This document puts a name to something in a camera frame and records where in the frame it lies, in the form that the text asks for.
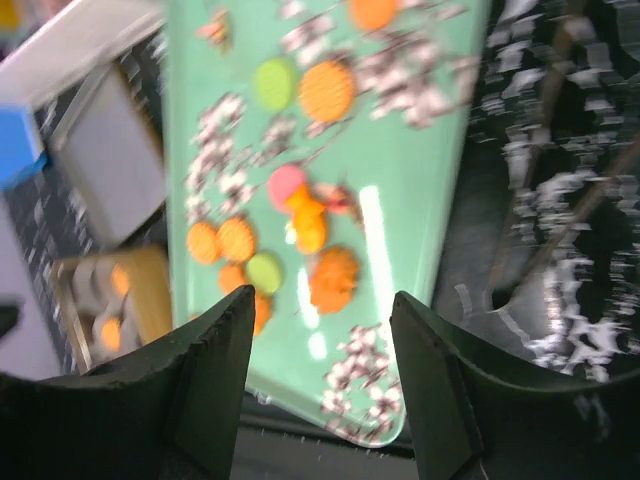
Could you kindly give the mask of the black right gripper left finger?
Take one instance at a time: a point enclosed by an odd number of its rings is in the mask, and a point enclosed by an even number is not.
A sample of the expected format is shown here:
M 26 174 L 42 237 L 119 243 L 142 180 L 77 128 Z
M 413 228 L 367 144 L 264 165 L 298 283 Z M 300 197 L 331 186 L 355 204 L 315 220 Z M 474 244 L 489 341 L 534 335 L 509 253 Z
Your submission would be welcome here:
M 1 377 L 5 479 L 156 479 L 181 454 L 226 479 L 252 346 L 255 291 L 82 375 Z

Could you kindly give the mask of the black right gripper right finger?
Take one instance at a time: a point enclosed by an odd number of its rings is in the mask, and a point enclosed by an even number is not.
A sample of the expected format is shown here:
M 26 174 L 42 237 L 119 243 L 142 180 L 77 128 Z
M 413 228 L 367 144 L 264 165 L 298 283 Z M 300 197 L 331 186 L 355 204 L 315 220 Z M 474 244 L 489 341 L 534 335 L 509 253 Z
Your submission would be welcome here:
M 390 318 L 422 479 L 636 479 L 639 372 L 534 365 L 399 291 Z

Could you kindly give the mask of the bear print tin lid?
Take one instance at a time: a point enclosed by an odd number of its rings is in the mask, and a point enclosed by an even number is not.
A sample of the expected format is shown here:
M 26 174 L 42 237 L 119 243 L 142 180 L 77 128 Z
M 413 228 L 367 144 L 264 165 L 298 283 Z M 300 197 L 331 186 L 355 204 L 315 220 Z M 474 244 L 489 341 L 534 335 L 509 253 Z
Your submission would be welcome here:
M 119 67 L 99 67 L 82 81 L 50 147 L 101 243 L 123 243 L 164 206 L 161 141 Z

